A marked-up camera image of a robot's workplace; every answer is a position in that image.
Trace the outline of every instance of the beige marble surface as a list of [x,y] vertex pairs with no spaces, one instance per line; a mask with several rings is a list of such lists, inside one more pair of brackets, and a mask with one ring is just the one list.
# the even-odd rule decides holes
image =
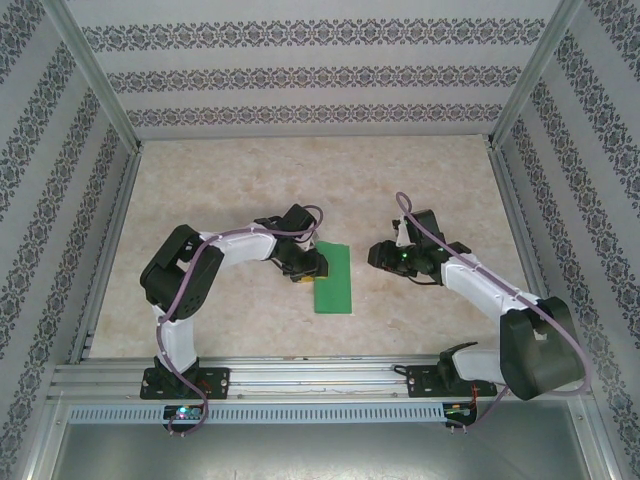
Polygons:
[[448,241],[526,286],[480,136],[149,142],[91,356],[155,354],[138,278],[175,226],[224,231],[295,202],[325,210],[322,240],[350,245],[353,315],[314,314],[313,286],[270,263],[237,265],[218,275],[198,312],[201,356],[437,353],[494,337],[491,321],[459,295],[367,264],[369,247],[393,238],[397,190],[414,209],[432,208]]

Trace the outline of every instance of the green rectangular block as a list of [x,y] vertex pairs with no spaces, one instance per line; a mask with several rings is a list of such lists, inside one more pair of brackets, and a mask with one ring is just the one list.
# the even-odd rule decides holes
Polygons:
[[314,311],[316,313],[351,313],[351,254],[348,245],[318,242],[318,252],[329,264],[329,276],[316,278]]

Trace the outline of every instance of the enclosure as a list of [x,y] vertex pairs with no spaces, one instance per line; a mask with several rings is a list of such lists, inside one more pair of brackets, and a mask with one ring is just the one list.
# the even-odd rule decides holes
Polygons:
[[[0,9],[0,478],[640,478],[636,0]],[[395,366],[497,331],[367,264],[397,191],[569,305],[589,393],[507,396],[468,435],[440,425],[468,398],[408,394]],[[294,203],[349,246],[352,313],[315,314],[313,284],[269,262],[218,275],[195,344],[228,396],[169,438],[178,403],[140,399],[142,270],[178,225]]]

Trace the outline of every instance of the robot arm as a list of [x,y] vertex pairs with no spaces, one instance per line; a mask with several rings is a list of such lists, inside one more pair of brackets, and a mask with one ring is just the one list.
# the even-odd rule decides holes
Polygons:
[[[444,241],[431,210],[414,214],[416,220]],[[451,256],[423,235],[406,217],[393,222],[396,242],[371,247],[369,263],[403,277],[429,275],[435,284],[462,295],[495,324],[499,341],[493,345],[457,345],[440,354],[438,370],[445,385],[460,380],[485,380],[507,385],[516,396],[531,399],[584,376],[582,362],[560,334],[517,298],[507,295],[483,275]],[[465,245],[448,245],[472,264],[478,259]],[[518,291],[498,275],[503,284]],[[540,299],[526,292],[519,297],[537,304],[571,336],[576,337],[571,314],[560,299]]]
[[[270,230],[303,231],[314,223],[313,216],[296,204],[284,217],[258,219],[241,229],[242,233],[225,235],[212,241],[198,259],[175,313],[163,323],[160,319],[176,298],[186,274],[179,262],[190,262],[198,247],[215,236],[212,233],[199,233],[188,225],[181,225],[171,233],[144,269],[140,284],[153,306],[158,323],[162,323],[162,344],[166,356],[178,372],[183,373],[196,364],[194,314],[204,303],[220,270],[249,260],[273,260],[283,275],[294,282],[327,276],[327,261],[314,248],[312,236],[302,239],[270,233]],[[157,359],[165,368],[169,367],[164,355],[158,355]]]

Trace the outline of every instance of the patterned wallpaper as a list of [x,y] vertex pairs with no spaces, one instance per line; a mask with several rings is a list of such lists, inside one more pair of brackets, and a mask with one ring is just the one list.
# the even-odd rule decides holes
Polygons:
[[0,479],[89,301],[129,154],[37,1],[0,1]]
[[502,145],[547,289],[573,306],[624,478],[640,478],[640,16],[586,1]]
[[138,136],[161,139],[489,133],[558,0],[471,3],[69,7]]

